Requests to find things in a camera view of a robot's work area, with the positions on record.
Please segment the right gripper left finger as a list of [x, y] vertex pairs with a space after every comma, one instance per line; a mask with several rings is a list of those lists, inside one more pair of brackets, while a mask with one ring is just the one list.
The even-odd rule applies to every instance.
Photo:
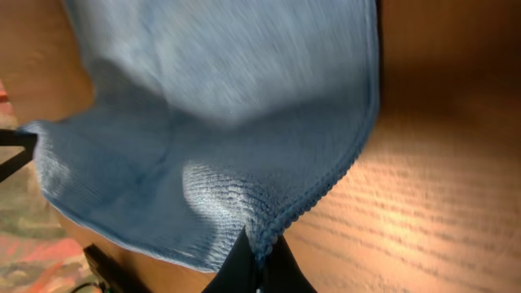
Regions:
[[246, 231], [242, 229], [225, 262], [203, 293], [257, 293], [257, 269]]

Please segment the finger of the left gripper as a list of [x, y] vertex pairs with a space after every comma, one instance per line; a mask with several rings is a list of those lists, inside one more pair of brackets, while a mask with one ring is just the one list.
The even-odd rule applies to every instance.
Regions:
[[1, 162], [1, 181], [19, 171], [33, 159], [37, 135], [11, 129], [1, 130], [1, 148], [9, 147], [11, 156]]

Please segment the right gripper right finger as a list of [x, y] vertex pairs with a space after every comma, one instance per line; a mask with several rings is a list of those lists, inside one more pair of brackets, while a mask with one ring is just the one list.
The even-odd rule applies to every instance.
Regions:
[[272, 246], [262, 270], [263, 293], [317, 293], [300, 270], [286, 239]]

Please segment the blue cloth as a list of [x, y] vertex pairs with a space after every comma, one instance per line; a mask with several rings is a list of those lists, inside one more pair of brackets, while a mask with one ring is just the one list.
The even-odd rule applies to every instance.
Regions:
[[262, 261], [378, 114], [371, 0], [65, 6], [94, 104], [24, 131], [50, 204], [130, 251], [216, 272], [245, 233]]

